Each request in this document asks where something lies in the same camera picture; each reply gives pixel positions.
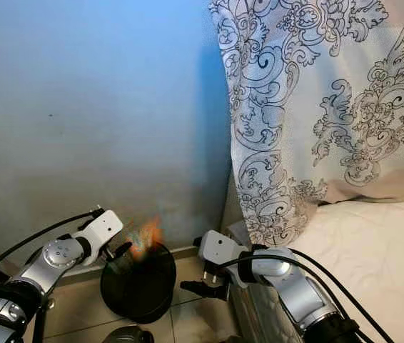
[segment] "white wall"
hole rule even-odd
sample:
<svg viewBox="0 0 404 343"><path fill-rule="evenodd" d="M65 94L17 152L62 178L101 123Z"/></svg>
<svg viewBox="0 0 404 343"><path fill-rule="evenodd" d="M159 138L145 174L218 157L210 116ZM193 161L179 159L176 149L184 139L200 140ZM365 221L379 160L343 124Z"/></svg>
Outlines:
<svg viewBox="0 0 404 343"><path fill-rule="evenodd" d="M0 252L95 204L216 228L226 97L206 0L0 1Z"/></svg>

